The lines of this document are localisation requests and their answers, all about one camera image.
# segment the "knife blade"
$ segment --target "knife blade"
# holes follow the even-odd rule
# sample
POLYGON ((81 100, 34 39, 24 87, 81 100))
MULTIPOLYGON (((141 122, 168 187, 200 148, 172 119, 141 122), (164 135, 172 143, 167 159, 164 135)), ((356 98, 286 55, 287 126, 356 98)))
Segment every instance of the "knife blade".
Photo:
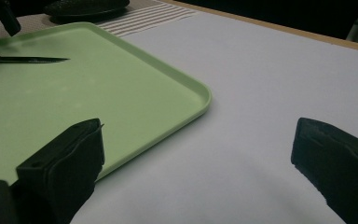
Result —
POLYGON ((48 57, 2 57, 0 63, 59 63, 69 59, 48 57))

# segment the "striped cloth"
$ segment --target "striped cloth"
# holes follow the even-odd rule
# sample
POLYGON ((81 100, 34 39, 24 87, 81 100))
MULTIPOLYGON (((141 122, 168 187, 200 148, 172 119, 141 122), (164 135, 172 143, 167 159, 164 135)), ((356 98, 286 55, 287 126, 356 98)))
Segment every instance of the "striped cloth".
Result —
POLYGON ((112 21, 97 23, 98 26, 117 36, 130 35, 171 21, 196 15, 197 11, 168 4, 159 4, 128 12, 112 21))

